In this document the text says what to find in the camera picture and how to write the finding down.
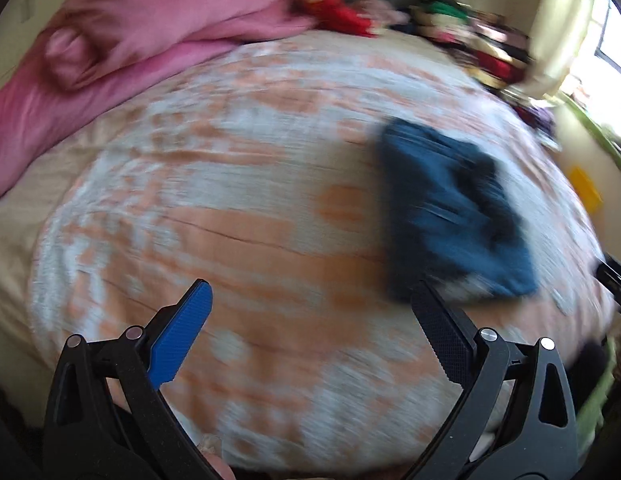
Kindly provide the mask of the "blue denim lace-trimmed pants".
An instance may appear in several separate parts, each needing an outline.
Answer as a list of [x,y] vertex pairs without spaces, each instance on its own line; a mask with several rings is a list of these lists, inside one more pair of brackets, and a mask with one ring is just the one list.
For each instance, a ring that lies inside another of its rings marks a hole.
[[537,291],[522,221],[493,157],[399,118],[383,128],[378,156],[394,299],[408,301],[420,282],[452,304]]

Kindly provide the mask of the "yellow paper bag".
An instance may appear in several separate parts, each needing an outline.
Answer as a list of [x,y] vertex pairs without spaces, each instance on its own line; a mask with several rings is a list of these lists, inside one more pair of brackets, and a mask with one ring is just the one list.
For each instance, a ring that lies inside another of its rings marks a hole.
[[574,166],[569,172],[568,179],[586,212],[595,214],[599,211],[603,206],[603,198],[588,173],[580,166]]

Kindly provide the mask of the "floral storage box with clothes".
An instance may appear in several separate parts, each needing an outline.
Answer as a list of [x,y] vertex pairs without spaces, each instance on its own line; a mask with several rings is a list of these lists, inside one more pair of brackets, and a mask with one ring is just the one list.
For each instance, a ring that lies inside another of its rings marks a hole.
[[553,153],[561,151],[561,144],[557,139],[556,118],[551,104],[545,100],[532,99],[515,87],[501,90],[501,99],[516,112],[543,148]]

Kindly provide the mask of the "peach white patterned bedspread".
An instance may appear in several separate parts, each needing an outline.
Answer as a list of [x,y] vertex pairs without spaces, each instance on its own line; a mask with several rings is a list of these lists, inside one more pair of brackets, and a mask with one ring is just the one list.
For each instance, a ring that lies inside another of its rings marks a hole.
[[211,316],[164,396],[248,469],[359,474],[415,460],[459,396],[384,286],[377,137],[392,118],[472,142],[523,220],[539,292],[473,306],[572,360],[603,336],[601,249],[524,123],[398,32],[305,32],[166,80],[39,157],[0,200],[0,327],[52,370],[67,336],[120,335],[197,278]]

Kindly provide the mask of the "stack of folded clothes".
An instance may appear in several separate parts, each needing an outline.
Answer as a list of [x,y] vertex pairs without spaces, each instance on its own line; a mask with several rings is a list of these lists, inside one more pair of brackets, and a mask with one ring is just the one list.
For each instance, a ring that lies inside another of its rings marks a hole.
[[420,0],[411,7],[415,34],[445,50],[472,78],[493,91],[524,81],[532,64],[530,38],[497,14],[456,0]]

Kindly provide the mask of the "cream curtain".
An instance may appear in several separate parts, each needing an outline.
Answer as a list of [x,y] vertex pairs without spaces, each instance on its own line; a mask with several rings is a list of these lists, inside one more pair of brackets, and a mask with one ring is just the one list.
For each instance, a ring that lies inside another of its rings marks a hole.
[[531,29],[533,65],[522,88],[533,99],[553,96],[579,54],[595,0],[541,0]]

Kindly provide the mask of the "pink folded quilt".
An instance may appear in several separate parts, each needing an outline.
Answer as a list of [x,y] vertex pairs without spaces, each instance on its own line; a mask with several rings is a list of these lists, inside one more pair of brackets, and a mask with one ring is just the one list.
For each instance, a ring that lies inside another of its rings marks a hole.
[[0,89],[0,197],[112,107],[239,44],[313,25],[294,0],[65,0]]

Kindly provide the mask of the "red embroidered cloth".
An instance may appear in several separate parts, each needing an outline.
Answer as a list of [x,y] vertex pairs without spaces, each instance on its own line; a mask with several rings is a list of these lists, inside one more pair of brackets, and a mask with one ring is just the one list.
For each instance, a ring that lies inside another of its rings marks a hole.
[[295,3],[315,20],[318,28],[328,32],[367,38],[383,32],[381,23],[355,10],[344,0],[295,0]]

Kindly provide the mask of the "mauve fuzzy garment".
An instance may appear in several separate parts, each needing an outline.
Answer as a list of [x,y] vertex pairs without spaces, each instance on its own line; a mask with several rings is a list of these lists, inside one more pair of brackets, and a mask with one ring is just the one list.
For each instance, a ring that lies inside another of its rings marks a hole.
[[405,25],[409,15],[396,10],[388,0],[355,0],[354,8],[379,27]]

